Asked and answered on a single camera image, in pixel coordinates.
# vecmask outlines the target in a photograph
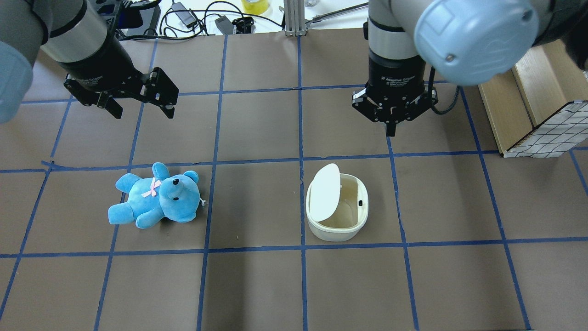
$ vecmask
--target robotic arm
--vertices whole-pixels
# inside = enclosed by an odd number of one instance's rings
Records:
[[[2,0],[0,123],[16,114],[31,86],[39,48],[68,72],[64,86],[83,105],[95,104],[120,118],[122,107],[115,98],[131,97],[173,117],[178,88],[160,68],[148,74],[138,71],[114,36],[120,9],[132,3],[109,2],[118,14],[107,25],[87,0]]]
[[[370,0],[369,80],[352,106],[385,123],[392,137],[397,123],[430,108],[443,114],[435,108],[433,77],[424,84],[425,61],[449,82],[477,85],[510,69],[532,46],[562,38],[587,70],[587,14],[588,0]]]

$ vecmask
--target bin lid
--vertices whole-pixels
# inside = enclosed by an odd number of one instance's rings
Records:
[[[308,215],[314,221],[328,219],[337,209],[341,194],[341,173],[335,163],[324,166],[311,182]]]

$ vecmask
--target white container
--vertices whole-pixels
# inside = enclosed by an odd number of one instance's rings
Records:
[[[326,241],[353,238],[368,219],[368,191],[357,177],[331,163],[316,173],[306,192],[306,216],[312,233]]]

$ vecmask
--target stuffed toy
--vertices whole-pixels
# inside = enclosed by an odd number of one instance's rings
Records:
[[[178,223],[186,223],[196,217],[196,209],[204,200],[198,190],[198,174],[189,170],[170,177],[163,163],[154,163],[153,178],[140,178],[125,174],[116,181],[116,188],[127,193],[125,203],[108,209],[111,224],[135,222],[138,228],[147,229],[167,217]]]

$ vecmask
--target pink bow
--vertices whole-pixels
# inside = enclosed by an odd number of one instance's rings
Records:
[[[156,187],[161,186],[161,181],[155,181],[155,177],[153,178],[153,180],[151,180],[151,189],[143,194],[141,194],[141,196],[143,198],[147,198],[149,195],[151,195],[152,197],[155,197],[157,195],[157,192],[155,191]]]

